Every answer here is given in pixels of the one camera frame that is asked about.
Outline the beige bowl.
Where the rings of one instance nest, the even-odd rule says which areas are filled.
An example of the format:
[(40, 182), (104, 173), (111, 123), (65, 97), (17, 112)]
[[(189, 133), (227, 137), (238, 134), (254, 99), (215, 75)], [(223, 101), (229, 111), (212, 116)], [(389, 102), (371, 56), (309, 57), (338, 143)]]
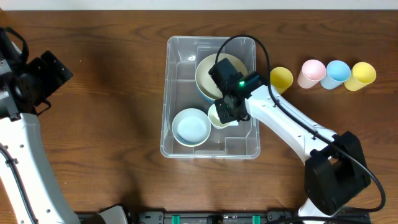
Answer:
[[(216, 54), (212, 54), (204, 58), (197, 66), (195, 72), (195, 81), (197, 87), (209, 98), (217, 100), (222, 98), (222, 92), (217, 88), (213, 79), (209, 75), (209, 70), (215, 64)], [(234, 68), (241, 72), (244, 76), (248, 74), (248, 70), (245, 65), (240, 61), (237, 57), (221, 53), (219, 55), (218, 61), (220, 62), (222, 59), (227, 58), (234, 66)]]

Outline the cream white cup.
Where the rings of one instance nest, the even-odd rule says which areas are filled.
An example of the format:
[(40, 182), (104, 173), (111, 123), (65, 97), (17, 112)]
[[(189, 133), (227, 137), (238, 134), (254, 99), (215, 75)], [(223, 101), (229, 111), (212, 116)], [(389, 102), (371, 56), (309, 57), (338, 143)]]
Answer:
[(212, 104), (208, 110), (208, 118), (210, 120), (211, 125), (216, 128), (216, 129), (224, 129), (228, 127), (231, 122), (228, 123), (222, 123), (220, 121), (220, 118), (218, 117), (218, 113), (216, 111), (216, 106), (215, 104)]

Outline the yellow cup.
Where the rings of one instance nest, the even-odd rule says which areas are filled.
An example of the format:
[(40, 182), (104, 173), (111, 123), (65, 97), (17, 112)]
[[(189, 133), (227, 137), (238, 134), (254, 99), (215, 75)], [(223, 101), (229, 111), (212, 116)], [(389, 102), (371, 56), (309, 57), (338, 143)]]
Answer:
[(278, 93), (283, 94), (292, 84), (292, 72), (285, 67), (276, 67), (271, 70), (271, 84)]
[(351, 76), (344, 82), (349, 91), (358, 91), (371, 84), (377, 77), (375, 68), (367, 62), (358, 62), (351, 69)]

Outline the grey bowl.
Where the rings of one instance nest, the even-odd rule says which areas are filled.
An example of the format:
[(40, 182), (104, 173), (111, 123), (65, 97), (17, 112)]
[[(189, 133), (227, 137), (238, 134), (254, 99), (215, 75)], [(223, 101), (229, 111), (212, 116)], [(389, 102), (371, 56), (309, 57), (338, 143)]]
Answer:
[(187, 141), (208, 139), (211, 133), (211, 123), (203, 111), (196, 108), (187, 108), (174, 117), (172, 133), (174, 137), (184, 138)]

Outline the clear plastic storage container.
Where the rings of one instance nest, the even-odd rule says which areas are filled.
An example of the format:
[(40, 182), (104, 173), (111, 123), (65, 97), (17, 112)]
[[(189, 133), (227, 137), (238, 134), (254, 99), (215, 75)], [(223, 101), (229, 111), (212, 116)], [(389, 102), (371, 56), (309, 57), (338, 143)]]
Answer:
[(172, 121), (182, 110), (196, 108), (208, 116), (214, 103), (203, 99), (195, 81), (198, 64), (207, 56), (221, 53), (237, 57), (249, 72), (256, 69), (256, 44), (247, 37), (173, 36), (167, 42), (167, 62), (162, 113), (160, 151), (174, 159), (220, 158), (254, 159), (261, 151), (259, 122), (238, 121), (238, 126), (216, 129), (211, 125), (210, 137), (202, 145), (186, 147), (172, 133)]

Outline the pink cup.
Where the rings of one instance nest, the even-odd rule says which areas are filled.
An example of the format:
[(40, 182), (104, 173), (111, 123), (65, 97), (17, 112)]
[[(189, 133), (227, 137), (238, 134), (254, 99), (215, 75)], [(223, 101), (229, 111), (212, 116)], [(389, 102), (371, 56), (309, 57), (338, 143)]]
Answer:
[(297, 82), (300, 87), (309, 89), (326, 76), (326, 66), (319, 60), (307, 60), (301, 68)]

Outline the light blue cup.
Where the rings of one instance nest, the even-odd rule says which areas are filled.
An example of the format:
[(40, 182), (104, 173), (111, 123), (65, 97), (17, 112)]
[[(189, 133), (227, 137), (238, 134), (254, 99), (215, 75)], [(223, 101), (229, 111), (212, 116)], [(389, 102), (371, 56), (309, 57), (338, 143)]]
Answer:
[(347, 81), (350, 76), (351, 69), (345, 62), (333, 60), (326, 66), (326, 75), (320, 84), (323, 88), (332, 90)]

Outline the dark blue bowl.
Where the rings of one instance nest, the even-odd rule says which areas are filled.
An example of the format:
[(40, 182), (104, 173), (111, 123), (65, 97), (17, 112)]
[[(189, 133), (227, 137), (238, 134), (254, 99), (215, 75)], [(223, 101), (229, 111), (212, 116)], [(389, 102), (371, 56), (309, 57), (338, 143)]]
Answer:
[(215, 102), (214, 99), (207, 97), (199, 88), (197, 88), (197, 89), (198, 89), (198, 91), (199, 91), (200, 96), (201, 96), (203, 99), (205, 99), (207, 102), (209, 102), (209, 103), (214, 103), (214, 102)]

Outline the yellow bowl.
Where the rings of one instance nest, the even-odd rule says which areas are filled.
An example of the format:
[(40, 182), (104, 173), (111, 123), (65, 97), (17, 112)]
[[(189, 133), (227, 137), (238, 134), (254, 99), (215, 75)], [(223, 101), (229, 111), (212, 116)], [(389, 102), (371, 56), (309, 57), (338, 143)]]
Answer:
[(184, 138), (176, 138), (174, 137), (174, 139), (181, 145), (186, 146), (186, 147), (197, 147), (199, 145), (202, 145), (204, 142), (207, 141), (207, 138), (205, 139), (201, 139), (200, 141), (187, 141)]

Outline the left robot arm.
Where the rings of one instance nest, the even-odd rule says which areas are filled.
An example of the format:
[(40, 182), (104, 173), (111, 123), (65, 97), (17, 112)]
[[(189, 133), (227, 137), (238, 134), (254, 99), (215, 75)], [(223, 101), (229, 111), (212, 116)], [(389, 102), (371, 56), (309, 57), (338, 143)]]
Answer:
[(73, 76), (51, 51), (29, 62), (29, 48), (9, 38), (24, 38), (1, 28), (1, 181), (19, 223), (131, 223), (122, 205), (102, 212), (75, 213), (53, 174), (40, 133), (39, 112), (49, 96)]

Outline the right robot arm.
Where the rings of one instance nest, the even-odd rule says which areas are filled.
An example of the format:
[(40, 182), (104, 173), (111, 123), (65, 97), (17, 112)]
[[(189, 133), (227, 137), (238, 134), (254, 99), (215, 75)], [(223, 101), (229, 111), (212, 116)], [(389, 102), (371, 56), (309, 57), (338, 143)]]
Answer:
[(298, 214), (332, 217), (370, 184), (359, 139), (338, 135), (301, 113), (257, 72), (243, 75), (224, 58), (209, 75), (221, 91), (215, 101), (222, 123), (254, 118), (275, 132), (305, 165), (308, 197)]

